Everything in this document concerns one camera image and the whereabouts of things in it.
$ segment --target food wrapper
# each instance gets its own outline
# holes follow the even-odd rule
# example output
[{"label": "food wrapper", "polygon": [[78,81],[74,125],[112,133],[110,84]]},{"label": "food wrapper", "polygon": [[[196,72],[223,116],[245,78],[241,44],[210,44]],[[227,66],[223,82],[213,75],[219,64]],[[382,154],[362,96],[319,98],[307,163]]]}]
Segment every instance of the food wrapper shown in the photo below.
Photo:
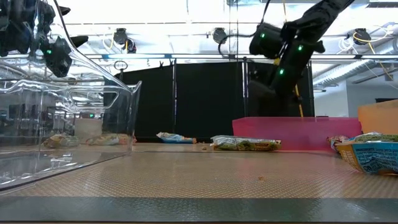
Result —
[{"label": "food wrapper", "polygon": [[226,151],[275,151],[280,149],[281,140],[253,139],[236,136],[212,137],[214,150]]},{"label": "food wrapper", "polygon": [[132,135],[132,144],[133,144],[133,145],[135,145],[135,144],[136,144],[136,142],[137,142],[136,135],[135,135],[135,134],[133,134],[133,135]]},{"label": "food wrapper", "polygon": [[190,144],[197,143],[197,139],[186,138],[179,134],[158,133],[156,136],[160,138],[164,143],[190,143]]},{"label": "food wrapper", "polygon": [[42,145],[48,149],[61,149],[66,147],[77,147],[80,140],[76,136],[67,134],[55,134],[46,139]]},{"label": "food wrapper", "polygon": [[336,145],[342,158],[366,174],[398,174],[398,135],[368,133]]},{"label": "food wrapper", "polygon": [[336,152],[338,152],[338,150],[336,148],[336,144],[342,143],[347,140],[349,140],[349,137],[346,137],[346,136],[333,136],[331,138],[327,138],[327,141],[329,142],[330,147]]},{"label": "food wrapper", "polygon": [[130,136],[127,134],[102,134],[100,136],[87,139],[89,146],[115,146],[129,144]]}]

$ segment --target transparent plastic container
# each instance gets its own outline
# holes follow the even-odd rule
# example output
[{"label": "transparent plastic container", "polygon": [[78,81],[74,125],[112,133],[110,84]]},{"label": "transparent plastic container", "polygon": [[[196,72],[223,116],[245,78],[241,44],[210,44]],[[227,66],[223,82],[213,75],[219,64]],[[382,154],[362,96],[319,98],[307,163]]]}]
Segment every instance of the transparent plastic container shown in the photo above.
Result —
[{"label": "transparent plastic container", "polygon": [[55,1],[1,2],[0,190],[129,153],[141,83],[77,51]]}]

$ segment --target ceiling pipe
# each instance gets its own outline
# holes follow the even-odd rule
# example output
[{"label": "ceiling pipe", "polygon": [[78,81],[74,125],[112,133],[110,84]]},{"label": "ceiling pipe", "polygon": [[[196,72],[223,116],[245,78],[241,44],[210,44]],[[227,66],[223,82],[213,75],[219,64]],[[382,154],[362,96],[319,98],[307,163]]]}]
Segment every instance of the ceiling pipe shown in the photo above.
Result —
[{"label": "ceiling pipe", "polygon": [[[398,71],[398,68],[393,68],[393,69],[388,70],[388,73],[393,73],[393,72],[396,72],[396,71]],[[375,78],[379,78],[379,77],[382,77],[382,76],[386,76],[385,71],[383,71],[383,72],[381,72],[379,74],[373,74],[373,75],[370,75],[368,77],[364,77],[364,78],[361,78],[359,80],[355,80],[355,81],[353,81],[353,84],[360,84],[360,83],[363,83],[363,82],[366,82],[366,81],[369,81],[369,80],[372,80],[372,79],[375,79]]]},{"label": "ceiling pipe", "polygon": [[[380,46],[375,48],[375,51],[377,52],[378,55],[397,54],[398,53],[397,39],[398,37],[384,44],[381,44]],[[373,53],[371,50],[368,50],[364,54],[373,54]],[[377,65],[378,65],[377,62],[370,59],[358,60],[357,62],[353,62],[349,65],[339,65],[315,77],[313,79],[313,84],[327,86],[333,83],[338,83],[347,78],[353,77],[359,73],[366,72],[367,70],[372,69]]]}]

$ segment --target pink plastic bin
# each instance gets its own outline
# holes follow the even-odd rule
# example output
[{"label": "pink plastic bin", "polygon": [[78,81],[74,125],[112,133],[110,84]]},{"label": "pink plastic bin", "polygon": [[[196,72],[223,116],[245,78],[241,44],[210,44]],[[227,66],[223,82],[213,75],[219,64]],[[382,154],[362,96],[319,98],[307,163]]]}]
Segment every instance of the pink plastic bin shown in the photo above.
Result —
[{"label": "pink plastic bin", "polygon": [[241,118],[233,121],[235,136],[282,140],[286,151],[333,151],[327,137],[361,134],[357,118]]}]

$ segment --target white wall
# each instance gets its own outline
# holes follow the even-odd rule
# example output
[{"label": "white wall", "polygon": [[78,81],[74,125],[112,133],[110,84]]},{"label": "white wall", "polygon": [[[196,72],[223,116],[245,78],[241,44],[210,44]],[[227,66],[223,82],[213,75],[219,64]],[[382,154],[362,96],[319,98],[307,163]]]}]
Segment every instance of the white wall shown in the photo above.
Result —
[{"label": "white wall", "polygon": [[325,89],[324,93],[314,93],[315,116],[348,117],[346,82]]},{"label": "white wall", "polygon": [[398,98],[398,90],[389,85],[348,85],[348,111],[350,117],[358,117],[358,107],[376,103],[376,98]]}]

